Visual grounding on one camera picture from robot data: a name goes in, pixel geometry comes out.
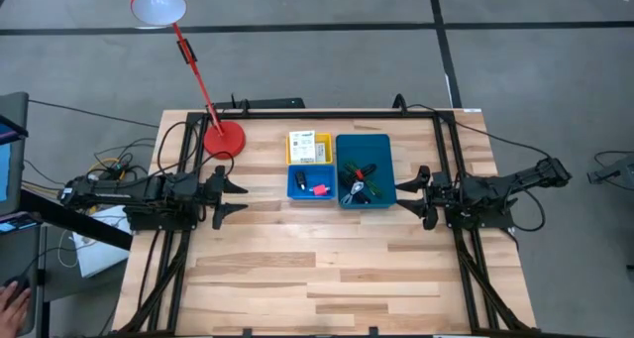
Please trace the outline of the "white paper box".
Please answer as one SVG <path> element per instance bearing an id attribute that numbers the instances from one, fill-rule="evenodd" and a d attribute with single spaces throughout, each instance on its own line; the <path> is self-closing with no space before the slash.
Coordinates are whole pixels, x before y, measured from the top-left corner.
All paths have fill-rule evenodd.
<path id="1" fill-rule="evenodd" d="M 127 234 L 131 233 L 128 217 L 124 212 L 124 206 L 114 206 L 98 211 L 92 217 L 102 223 L 108 224 Z M 129 257 L 127 249 L 98 242 L 94 239 L 72 233 L 72 241 L 77 247 L 77 261 L 80 274 L 83 278 L 91 278 L 123 261 Z"/>

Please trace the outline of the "black aluminium table frame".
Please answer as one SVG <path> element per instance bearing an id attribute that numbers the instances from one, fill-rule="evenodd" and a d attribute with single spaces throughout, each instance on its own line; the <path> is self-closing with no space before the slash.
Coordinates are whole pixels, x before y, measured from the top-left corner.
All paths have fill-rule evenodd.
<path id="1" fill-rule="evenodd" d="M 420 166 L 453 168 L 460 145 L 468 172 L 497 172 L 481 113 L 459 110 L 456 132 L 424 111 L 256 110 L 231 180 L 246 193 L 220 230 L 196 229 L 189 246 L 178 335 L 466 333 L 470 329 L 452 231 L 427 231 L 399 207 L 344 210 L 336 201 L 286 194 L 287 134 L 384 134 L 397 181 Z"/>

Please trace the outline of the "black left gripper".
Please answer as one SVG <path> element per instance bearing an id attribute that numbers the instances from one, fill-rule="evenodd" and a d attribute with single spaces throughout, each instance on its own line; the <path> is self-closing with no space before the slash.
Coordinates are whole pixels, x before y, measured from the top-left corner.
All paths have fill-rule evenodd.
<path id="1" fill-rule="evenodd" d="M 212 215 L 212 228 L 219 230 L 222 226 L 224 218 L 232 213 L 246 209 L 247 204 L 223 203 L 222 195 L 224 193 L 244 194 L 248 191 L 225 177 L 224 166 L 216 166 L 214 172 L 206 179 L 204 183 L 199 185 L 198 199 L 204 206 L 211 206 L 214 209 Z"/>

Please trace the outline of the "tablet with colourful screen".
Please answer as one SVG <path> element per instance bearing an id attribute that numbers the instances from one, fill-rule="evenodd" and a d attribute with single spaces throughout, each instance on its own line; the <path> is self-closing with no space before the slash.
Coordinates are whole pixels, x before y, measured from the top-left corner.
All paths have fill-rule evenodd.
<path id="1" fill-rule="evenodd" d="M 37 227 L 42 224 L 38 215 L 26 211 L 0 216 L 0 236 Z"/>

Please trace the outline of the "red desk lamp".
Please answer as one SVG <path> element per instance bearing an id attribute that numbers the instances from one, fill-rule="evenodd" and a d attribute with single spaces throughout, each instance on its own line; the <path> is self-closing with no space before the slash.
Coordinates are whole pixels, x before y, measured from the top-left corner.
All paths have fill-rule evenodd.
<path id="1" fill-rule="evenodd" d="M 212 125 L 203 136 L 203 148 L 218 159 L 226 160 L 238 155 L 246 144 L 245 132 L 238 123 L 219 119 L 199 72 L 193 49 L 177 25 L 187 12 L 186 0 L 131 0 L 131 11 L 139 21 L 149 26 L 173 28 L 177 36 L 177 46 L 197 80 L 211 117 Z"/>

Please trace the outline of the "large teal plastic bin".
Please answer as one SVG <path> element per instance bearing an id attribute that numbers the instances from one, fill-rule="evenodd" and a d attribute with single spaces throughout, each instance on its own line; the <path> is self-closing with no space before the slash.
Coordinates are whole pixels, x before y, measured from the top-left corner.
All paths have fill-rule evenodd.
<path id="1" fill-rule="evenodd" d="M 390 141 L 385 134 L 344 134 L 336 137 L 338 200 L 344 209 L 386 209 L 396 202 L 395 177 Z M 344 165 L 355 162 L 359 167 L 376 164 L 372 180 L 382 191 L 376 198 L 362 183 L 351 185 L 345 180 Z"/>

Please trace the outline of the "black computer mouse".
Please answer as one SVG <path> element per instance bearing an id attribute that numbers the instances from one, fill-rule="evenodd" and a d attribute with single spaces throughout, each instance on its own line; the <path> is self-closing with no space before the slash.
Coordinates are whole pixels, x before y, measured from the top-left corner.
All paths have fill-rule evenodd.
<path id="1" fill-rule="evenodd" d="M 3 282 L 4 287 L 9 287 L 12 283 L 16 285 L 14 292 L 8 298 L 9 302 L 14 301 L 24 290 L 30 287 L 30 281 L 25 275 L 14 276 Z"/>

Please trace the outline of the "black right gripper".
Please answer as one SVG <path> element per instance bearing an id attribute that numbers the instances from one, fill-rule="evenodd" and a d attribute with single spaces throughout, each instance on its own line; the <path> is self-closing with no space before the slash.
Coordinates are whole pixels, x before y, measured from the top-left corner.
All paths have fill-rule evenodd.
<path id="1" fill-rule="evenodd" d="M 451 178 L 444 172 L 430 172 L 427 166 L 421 166 L 412 180 L 397 184 L 396 189 L 416 193 L 422 189 L 423 197 L 417 200 L 397 199 L 396 203 L 422 219 L 423 228 L 432 230 L 438 223 L 439 207 L 448 208 L 457 203 L 456 188 Z"/>

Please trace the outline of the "person's hand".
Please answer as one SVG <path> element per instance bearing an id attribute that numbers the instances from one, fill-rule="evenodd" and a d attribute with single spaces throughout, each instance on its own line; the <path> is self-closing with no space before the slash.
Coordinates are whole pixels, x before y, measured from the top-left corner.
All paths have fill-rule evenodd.
<path id="1" fill-rule="evenodd" d="M 31 290 L 19 289 L 17 282 L 0 286 L 0 338 L 16 338 L 23 328 L 30 304 Z"/>

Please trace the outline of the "small blue plastic bin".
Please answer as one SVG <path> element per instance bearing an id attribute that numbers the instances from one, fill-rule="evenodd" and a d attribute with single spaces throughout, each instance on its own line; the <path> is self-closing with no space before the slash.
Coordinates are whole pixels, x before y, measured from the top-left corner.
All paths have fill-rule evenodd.
<path id="1" fill-rule="evenodd" d="M 297 171 L 305 173 L 307 188 L 305 191 L 299 189 L 295 182 L 295 173 Z M 331 187 L 328 196 L 315 196 L 310 188 L 318 185 L 326 184 Z M 286 195 L 293 200 L 330 200 L 336 196 L 336 171 L 331 165 L 291 165 L 288 167 L 287 173 L 287 189 Z"/>

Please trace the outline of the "computer monitor with blue screen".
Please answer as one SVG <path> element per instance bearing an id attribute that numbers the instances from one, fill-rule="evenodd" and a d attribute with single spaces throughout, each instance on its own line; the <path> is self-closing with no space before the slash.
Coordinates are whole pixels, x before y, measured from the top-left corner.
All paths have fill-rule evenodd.
<path id="1" fill-rule="evenodd" d="M 19 207 L 28 101 L 27 92 L 0 95 L 0 217 Z"/>

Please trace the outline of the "flat black device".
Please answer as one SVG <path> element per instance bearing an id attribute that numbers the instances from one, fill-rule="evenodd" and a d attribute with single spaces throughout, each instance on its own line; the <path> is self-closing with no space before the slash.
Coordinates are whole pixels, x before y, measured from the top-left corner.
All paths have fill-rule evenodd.
<path id="1" fill-rule="evenodd" d="M 215 108 L 217 110 L 225 109 L 292 109 L 292 108 L 305 108 L 305 103 L 302 98 L 272 98 L 272 99 L 257 99 L 257 100 L 231 100 L 229 102 L 216 103 Z"/>

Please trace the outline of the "grey metal stand foot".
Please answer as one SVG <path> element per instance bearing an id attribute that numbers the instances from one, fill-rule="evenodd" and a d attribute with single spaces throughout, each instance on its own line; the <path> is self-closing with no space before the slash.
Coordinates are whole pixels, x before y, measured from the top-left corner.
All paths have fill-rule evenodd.
<path id="1" fill-rule="evenodd" d="M 601 165 L 600 169 L 589 171 L 586 175 L 588 181 L 599 184 L 612 178 L 620 177 L 626 185 L 634 186 L 634 152 L 606 151 L 598 153 L 595 158 L 605 154 L 620 154 L 624 158 L 615 161 L 611 165 Z"/>

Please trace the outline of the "grey side desk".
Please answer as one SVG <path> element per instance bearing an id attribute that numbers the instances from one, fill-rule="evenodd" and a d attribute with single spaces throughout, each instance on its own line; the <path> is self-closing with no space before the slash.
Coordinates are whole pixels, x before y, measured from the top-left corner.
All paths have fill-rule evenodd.
<path id="1" fill-rule="evenodd" d="M 50 333 L 50 305 L 44 302 L 41 275 L 45 243 L 39 227 L 0 235 L 0 285 L 8 284 L 9 279 L 25 277 L 32 290 L 26 323 L 18 338 L 48 338 Z"/>

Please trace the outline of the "black slanted bar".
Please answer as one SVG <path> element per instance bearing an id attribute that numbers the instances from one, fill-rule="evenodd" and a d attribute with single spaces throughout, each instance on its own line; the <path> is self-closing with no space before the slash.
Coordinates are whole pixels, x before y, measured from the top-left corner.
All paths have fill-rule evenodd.
<path id="1" fill-rule="evenodd" d="M 19 210 L 34 214 L 40 222 L 78 233 L 123 250 L 129 250 L 132 245 L 133 237 L 131 234 L 93 217 L 67 209 L 26 189 L 21 190 Z"/>

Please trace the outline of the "small yellow plastic bin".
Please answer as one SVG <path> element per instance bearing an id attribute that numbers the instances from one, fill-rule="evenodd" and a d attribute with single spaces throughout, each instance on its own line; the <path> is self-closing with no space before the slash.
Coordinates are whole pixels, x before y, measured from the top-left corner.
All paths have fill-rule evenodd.
<path id="1" fill-rule="evenodd" d="M 334 158 L 334 151 L 333 151 L 333 145 L 332 145 L 332 137 L 329 133 L 318 133 L 315 132 L 315 144 L 316 143 L 325 143 L 326 147 L 327 147 L 327 162 L 326 163 L 317 163 L 316 161 L 314 163 L 309 163 L 309 164 L 291 164 L 289 162 L 289 140 L 288 140 L 289 134 L 286 137 L 286 163 L 288 165 L 330 165 L 333 162 L 333 158 Z"/>

